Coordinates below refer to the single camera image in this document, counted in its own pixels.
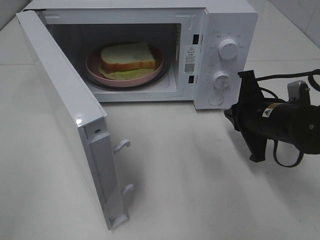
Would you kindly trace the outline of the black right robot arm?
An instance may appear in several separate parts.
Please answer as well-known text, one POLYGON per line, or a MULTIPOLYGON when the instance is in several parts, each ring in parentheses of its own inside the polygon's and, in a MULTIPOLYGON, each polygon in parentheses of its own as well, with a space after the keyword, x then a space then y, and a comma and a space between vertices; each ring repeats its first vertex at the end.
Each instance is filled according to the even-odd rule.
POLYGON ((241 79, 238 102, 224 110, 224 115, 244 138, 251 152, 251 161, 265 161, 268 140, 274 142, 273 159, 277 164, 280 163, 277 159, 279 142, 298 149, 298 158, 291 165, 293 168, 300 164, 305 154, 320 153, 320 108, 312 105, 310 99, 310 87, 316 91, 320 89, 314 79, 319 74, 319 69, 264 77, 255 77, 253 70, 238 73, 241 79), (258 84, 264 80, 299 77, 307 77, 308 81, 289 83, 288 101, 258 84))

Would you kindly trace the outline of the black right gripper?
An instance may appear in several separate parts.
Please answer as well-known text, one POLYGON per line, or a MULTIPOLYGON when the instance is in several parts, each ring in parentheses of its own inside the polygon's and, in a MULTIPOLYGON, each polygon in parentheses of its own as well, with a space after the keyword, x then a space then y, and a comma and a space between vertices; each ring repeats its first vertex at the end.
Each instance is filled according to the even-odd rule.
POLYGON ((259 104, 264 96, 253 70, 242 71, 238 75, 241 78, 238 102, 223 113, 244 138, 251 153, 249 159, 259 163, 266 160, 267 138, 259 128, 259 114, 262 111, 259 104))

